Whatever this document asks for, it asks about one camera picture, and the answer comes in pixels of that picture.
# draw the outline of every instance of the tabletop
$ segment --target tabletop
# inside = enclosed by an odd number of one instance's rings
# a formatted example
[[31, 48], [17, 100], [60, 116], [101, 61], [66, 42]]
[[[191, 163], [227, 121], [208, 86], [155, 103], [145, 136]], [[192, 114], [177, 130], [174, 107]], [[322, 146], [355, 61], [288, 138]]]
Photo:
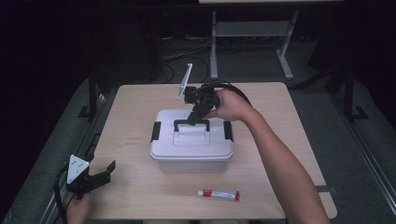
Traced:
[[[234, 83], [290, 148], [316, 186], [325, 180], [283, 83]], [[111, 183], [92, 192], [90, 218], [267, 219], [284, 218], [248, 128], [233, 121], [233, 156], [222, 174], [164, 174], [150, 156], [153, 123], [164, 109], [192, 109], [178, 101], [178, 85], [119, 88], [95, 150], [90, 173], [116, 161]], [[242, 202], [204, 199], [198, 189], [239, 189]], [[336, 216], [329, 192], [319, 194], [327, 215]]]

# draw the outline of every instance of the person's right hand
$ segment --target person's right hand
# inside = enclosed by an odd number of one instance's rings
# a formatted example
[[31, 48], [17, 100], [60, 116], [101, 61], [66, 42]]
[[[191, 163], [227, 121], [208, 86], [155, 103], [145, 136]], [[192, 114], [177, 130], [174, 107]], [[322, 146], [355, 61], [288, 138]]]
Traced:
[[244, 98], [234, 91], [221, 90], [217, 92], [220, 100], [220, 106], [210, 111], [204, 119], [221, 118], [230, 121], [242, 120], [256, 111]]
[[71, 197], [72, 199], [66, 208], [67, 223], [83, 224], [87, 221], [88, 214], [91, 212], [91, 194], [89, 192], [85, 193], [80, 200], [77, 196]]

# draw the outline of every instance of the metal frame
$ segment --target metal frame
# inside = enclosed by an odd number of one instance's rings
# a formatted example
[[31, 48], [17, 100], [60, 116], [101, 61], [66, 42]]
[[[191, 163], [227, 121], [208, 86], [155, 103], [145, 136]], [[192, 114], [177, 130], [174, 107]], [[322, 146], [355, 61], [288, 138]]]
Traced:
[[218, 36], [284, 36], [285, 41], [282, 48], [276, 50], [276, 56], [279, 59], [285, 78], [292, 80], [293, 74], [285, 56], [298, 13], [299, 10], [294, 10], [289, 21], [217, 21], [216, 11], [213, 11], [210, 77], [213, 79], [219, 77], [216, 57]]

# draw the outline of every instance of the toothpaste tube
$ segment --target toothpaste tube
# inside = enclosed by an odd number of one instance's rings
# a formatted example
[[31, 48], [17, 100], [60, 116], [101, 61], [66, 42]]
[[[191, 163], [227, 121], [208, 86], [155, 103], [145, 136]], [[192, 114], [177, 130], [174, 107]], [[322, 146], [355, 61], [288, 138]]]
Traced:
[[217, 198], [241, 202], [241, 194], [239, 190], [200, 189], [197, 191], [197, 195], [207, 198]]

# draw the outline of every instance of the plastic storage box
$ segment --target plastic storage box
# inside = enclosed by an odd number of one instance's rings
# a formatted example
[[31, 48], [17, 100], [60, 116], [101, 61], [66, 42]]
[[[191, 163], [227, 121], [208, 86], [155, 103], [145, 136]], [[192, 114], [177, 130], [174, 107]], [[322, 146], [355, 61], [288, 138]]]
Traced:
[[233, 155], [230, 121], [210, 119], [195, 126], [175, 124], [190, 110], [162, 110], [151, 136], [151, 157], [164, 173], [223, 173]]

